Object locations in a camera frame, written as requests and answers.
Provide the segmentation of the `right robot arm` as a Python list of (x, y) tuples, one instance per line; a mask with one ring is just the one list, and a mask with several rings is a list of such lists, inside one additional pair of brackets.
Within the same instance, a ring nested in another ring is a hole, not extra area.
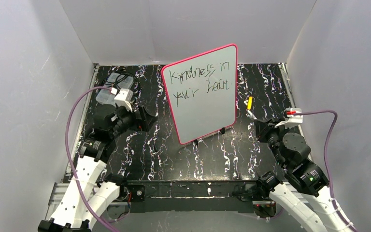
[(311, 148), (291, 128), (302, 116), (288, 115), (268, 121), (255, 120), (257, 140), (267, 143), (288, 183), (308, 202), (305, 204), (269, 171), (257, 181), (257, 189), (285, 209), (307, 232), (354, 232), (353, 223), (332, 194), (330, 181), (309, 159)]

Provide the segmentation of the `white whiteboard marker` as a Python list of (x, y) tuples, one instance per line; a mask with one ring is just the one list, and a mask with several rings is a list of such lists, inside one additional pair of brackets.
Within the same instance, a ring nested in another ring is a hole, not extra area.
[(247, 111), (246, 115), (247, 115), (251, 120), (253, 120), (253, 121), (257, 120), (257, 117), (252, 113), (251, 110), (248, 110), (248, 109), (247, 109), (246, 111)]

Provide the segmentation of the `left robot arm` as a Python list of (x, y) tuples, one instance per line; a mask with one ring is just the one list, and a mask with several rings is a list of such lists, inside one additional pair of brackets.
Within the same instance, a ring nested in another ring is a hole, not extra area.
[(79, 158), (72, 168), (73, 178), (49, 220), (42, 220), (39, 232), (90, 232), (94, 225), (110, 223), (101, 218), (107, 207), (123, 193), (122, 175), (109, 174), (93, 194), (93, 188), (115, 150), (116, 139), (128, 130), (150, 131), (158, 116), (143, 106), (127, 110), (124, 106), (102, 105), (94, 114), (92, 132), (84, 139)]

